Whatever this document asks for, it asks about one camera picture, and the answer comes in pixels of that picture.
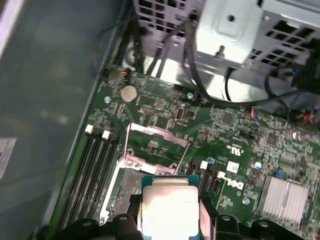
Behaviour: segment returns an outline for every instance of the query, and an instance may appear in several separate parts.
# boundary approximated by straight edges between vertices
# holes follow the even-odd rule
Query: integrated circuit
[[[227,125],[231,125],[233,123],[234,116],[230,113],[225,113],[222,118],[222,122]]]
[[[266,139],[266,143],[272,146],[277,144],[278,137],[274,134],[269,134],[268,138]]]

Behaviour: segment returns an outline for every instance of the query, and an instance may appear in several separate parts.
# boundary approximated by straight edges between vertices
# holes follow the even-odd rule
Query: green circuit board
[[[102,79],[85,123],[85,126],[93,125],[95,131],[108,130],[118,136],[111,161],[113,165],[123,154],[130,123],[162,128],[190,143],[179,174],[186,174],[191,161],[209,161],[218,166],[226,178],[237,183],[228,184],[221,179],[215,191],[209,191],[212,204],[220,214],[233,215],[247,226],[255,219],[268,217],[304,239],[315,238],[320,229],[319,138],[300,141],[293,136],[295,130],[288,130],[287,122],[280,117],[260,113],[260,123],[287,130],[268,129],[251,118],[250,109],[220,108],[192,90],[157,78],[135,72],[125,78],[120,74],[123,70],[115,66],[108,69],[108,77]],[[129,85],[137,90],[137,98],[131,103],[125,102],[120,95],[121,89]],[[52,217],[50,236],[61,225],[85,144],[86,134],[83,133]],[[135,133],[130,138],[129,148],[147,162],[166,167],[178,164],[183,154],[181,146],[177,147],[156,135]],[[260,170],[254,168],[257,162],[262,165]],[[113,167],[110,166],[108,171],[112,175]],[[257,210],[266,176],[279,172],[282,174],[278,177],[308,188],[308,200],[300,225],[263,215]],[[125,171],[119,172],[111,199],[117,198],[124,175]],[[249,198],[249,202],[244,204],[244,198]],[[115,203],[111,202],[108,207],[112,210]]]

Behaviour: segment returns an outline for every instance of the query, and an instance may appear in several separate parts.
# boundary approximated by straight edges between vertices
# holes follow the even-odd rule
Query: motherboard
[[[82,218],[126,213],[145,175],[198,175],[219,214],[270,219],[320,237],[320,141],[250,108],[221,108],[194,90],[111,66],[96,91],[49,236]]]

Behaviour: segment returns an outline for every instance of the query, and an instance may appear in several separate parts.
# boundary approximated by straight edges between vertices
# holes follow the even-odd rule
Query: heatsink
[[[298,225],[307,200],[307,187],[267,176],[257,210]]]

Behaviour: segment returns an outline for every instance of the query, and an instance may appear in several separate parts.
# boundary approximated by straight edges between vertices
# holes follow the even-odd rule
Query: orange wire
[[[252,108],[251,109],[251,117],[254,119],[255,118],[255,110]]]

